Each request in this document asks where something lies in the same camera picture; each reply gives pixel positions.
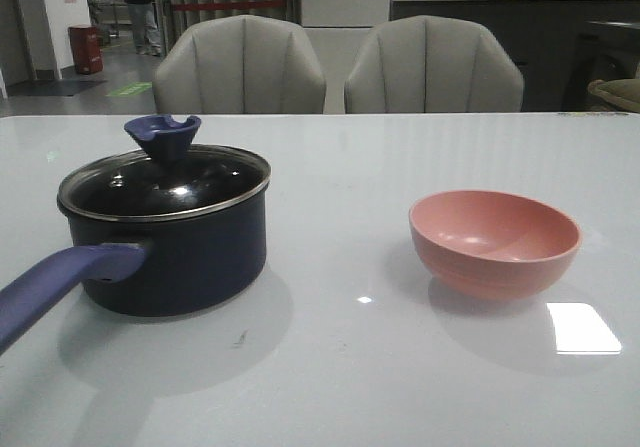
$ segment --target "gray chair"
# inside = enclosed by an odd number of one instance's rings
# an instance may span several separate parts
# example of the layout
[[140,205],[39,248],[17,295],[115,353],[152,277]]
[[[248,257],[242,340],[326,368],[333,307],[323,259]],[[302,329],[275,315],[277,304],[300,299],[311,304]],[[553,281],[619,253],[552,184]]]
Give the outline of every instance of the gray chair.
[[159,113],[320,114],[326,82],[304,29],[239,15],[188,28],[156,69]]
[[344,98],[347,113],[516,112],[523,90],[486,27],[425,15],[371,29]]

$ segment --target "lid knob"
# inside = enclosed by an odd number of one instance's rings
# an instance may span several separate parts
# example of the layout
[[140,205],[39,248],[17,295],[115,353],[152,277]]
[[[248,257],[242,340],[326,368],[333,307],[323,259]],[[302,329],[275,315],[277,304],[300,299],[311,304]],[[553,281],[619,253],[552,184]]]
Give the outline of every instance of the lid knob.
[[130,120],[124,124],[124,130],[152,160],[171,164],[187,156],[201,122],[195,115],[190,115],[184,122],[178,122],[168,114],[147,115]]

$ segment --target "floor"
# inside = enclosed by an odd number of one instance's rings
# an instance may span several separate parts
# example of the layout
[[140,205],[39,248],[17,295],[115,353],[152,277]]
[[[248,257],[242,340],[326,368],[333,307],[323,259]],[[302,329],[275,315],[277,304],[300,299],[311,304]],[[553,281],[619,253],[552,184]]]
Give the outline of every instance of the floor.
[[115,96],[118,90],[137,82],[151,82],[161,58],[137,55],[131,31],[120,30],[118,38],[102,47],[103,70],[90,75],[74,75],[65,81],[102,81],[72,96],[12,95],[0,98],[0,117],[38,114],[151,114],[155,103],[150,88]]

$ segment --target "bowl rim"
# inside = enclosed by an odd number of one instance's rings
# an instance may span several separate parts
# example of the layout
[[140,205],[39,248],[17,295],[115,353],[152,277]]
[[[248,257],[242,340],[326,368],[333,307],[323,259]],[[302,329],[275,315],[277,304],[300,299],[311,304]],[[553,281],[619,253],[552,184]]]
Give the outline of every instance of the bowl rim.
[[[535,204],[541,205],[543,207],[546,207],[547,209],[552,210],[553,212],[560,214],[560,216],[564,217],[575,229],[576,234],[577,234],[577,238],[576,241],[573,243],[573,245],[564,250],[563,252],[556,254],[556,255],[551,255],[548,257],[538,257],[535,259],[519,259],[519,260],[509,260],[509,259],[495,259],[486,255],[481,255],[481,254],[470,254],[468,252],[464,252],[462,250],[459,249],[453,249],[447,245],[443,245],[440,242],[437,242],[436,240],[434,240],[433,238],[427,236],[424,234],[424,232],[422,232],[418,226],[416,225],[416,222],[414,221],[414,212],[416,211],[416,209],[418,208],[418,206],[423,203],[424,201],[426,201],[427,199],[431,199],[433,197],[439,197],[442,195],[448,195],[448,194],[456,194],[456,193],[485,193],[485,194],[498,194],[498,195],[502,195],[502,196],[506,196],[506,197],[515,197],[515,198],[519,198],[522,200],[526,200],[528,202],[533,202]],[[426,195],[424,197],[419,198],[418,200],[416,200],[413,205],[411,206],[411,208],[409,209],[409,223],[411,225],[411,229],[414,230],[418,235],[420,235],[421,238],[431,242],[432,244],[438,246],[441,249],[447,250],[449,252],[453,252],[455,254],[464,256],[464,257],[468,257],[470,259],[477,259],[477,260],[484,260],[484,261],[488,261],[488,262],[495,262],[495,263],[503,263],[503,264],[536,264],[536,263],[540,263],[540,262],[548,262],[554,259],[558,259],[561,257],[567,257],[567,256],[571,256],[573,254],[575,254],[577,252],[577,250],[580,248],[580,246],[582,245],[582,240],[583,240],[583,235],[582,235],[582,229],[580,228],[580,225],[578,225],[578,223],[568,214],[566,214],[565,212],[563,212],[562,210],[553,207],[545,202],[541,202],[537,199],[531,198],[531,197],[527,197],[525,195],[520,195],[520,194],[514,194],[512,192],[506,192],[506,191],[501,191],[501,190],[486,190],[486,189],[454,189],[454,190],[441,190],[438,192],[434,192],[432,194]]]

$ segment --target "saucepan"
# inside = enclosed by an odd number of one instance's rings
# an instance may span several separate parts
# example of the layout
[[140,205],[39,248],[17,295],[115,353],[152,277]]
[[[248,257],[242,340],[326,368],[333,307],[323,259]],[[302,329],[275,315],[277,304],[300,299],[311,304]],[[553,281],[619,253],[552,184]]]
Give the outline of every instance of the saucepan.
[[0,353],[80,282],[109,310],[161,317],[216,305],[257,278],[271,168],[243,149],[191,145],[200,124],[133,119],[124,127],[142,150],[64,178],[57,204],[74,246],[0,291]]

